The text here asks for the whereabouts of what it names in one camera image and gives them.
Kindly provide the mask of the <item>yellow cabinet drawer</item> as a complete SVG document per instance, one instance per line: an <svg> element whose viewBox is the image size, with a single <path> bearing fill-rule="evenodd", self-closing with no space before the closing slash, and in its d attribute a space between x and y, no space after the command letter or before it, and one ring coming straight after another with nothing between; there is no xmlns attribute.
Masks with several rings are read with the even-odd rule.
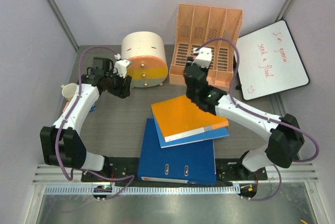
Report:
<svg viewBox="0 0 335 224"><path fill-rule="evenodd" d="M165 79L168 75L167 67L163 68L129 68L127 74L134 80Z"/></svg>

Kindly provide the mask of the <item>orange folder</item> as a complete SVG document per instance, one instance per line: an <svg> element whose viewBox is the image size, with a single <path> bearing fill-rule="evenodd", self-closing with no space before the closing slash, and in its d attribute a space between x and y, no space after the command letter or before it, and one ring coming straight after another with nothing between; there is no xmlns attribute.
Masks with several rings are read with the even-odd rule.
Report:
<svg viewBox="0 0 335 224"><path fill-rule="evenodd" d="M229 126L228 119L199 109L185 95L151 105L165 143Z"/></svg>

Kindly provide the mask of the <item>white arched drawer cabinet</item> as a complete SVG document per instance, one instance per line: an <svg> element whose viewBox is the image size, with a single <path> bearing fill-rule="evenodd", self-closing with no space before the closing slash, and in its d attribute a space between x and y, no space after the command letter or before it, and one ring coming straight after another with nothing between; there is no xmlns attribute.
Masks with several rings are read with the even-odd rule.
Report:
<svg viewBox="0 0 335 224"><path fill-rule="evenodd" d="M121 44L121 56L131 61L129 68L167 67L168 72L164 42L153 32L138 31L125 36Z"/></svg>

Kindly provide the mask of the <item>orange desk file organizer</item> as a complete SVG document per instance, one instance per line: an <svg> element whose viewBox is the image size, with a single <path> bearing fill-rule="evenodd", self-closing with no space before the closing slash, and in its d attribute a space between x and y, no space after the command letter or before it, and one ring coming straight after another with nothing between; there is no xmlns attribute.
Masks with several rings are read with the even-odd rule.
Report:
<svg viewBox="0 0 335 224"><path fill-rule="evenodd" d="M237 43L243 21L243 10L223 7L180 4L176 16L175 47L169 71L169 82L185 85L183 70L195 48L216 38ZM230 43L216 40L206 45L211 49L207 81L227 91L233 77L235 50Z"/></svg>

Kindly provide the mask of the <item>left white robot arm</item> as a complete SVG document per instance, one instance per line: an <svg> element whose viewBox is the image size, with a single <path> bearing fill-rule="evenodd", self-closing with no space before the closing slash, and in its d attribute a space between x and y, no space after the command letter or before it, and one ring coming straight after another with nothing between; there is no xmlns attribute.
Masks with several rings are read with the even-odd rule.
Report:
<svg viewBox="0 0 335 224"><path fill-rule="evenodd" d="M82 125L102 92L107 91L119 98L130 96L132 77L117 74L84 74L78 82L74 97L51 127L44 126L40 140L44 162L47 165L76 170L90 170L101 182L111 177L111 168L106 156L87 151L80 132Z"/></svg>

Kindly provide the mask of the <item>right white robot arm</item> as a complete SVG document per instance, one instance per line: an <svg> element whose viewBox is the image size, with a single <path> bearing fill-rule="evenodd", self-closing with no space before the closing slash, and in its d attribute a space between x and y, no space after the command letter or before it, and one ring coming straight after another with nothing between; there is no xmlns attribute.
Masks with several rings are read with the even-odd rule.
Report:
<svg viewBox="0 0 335 224"><path fill-rule="evenodd" d="M296 118L290 114L284 117L267 114L238 101L227 92L209 85L207 73L207 68L187 57L183 74L187 98L202 111L230 119L267 141L266 145L242 155L236 167L237 175L247 180L265 166L289 168L304 144Z"/></svg>

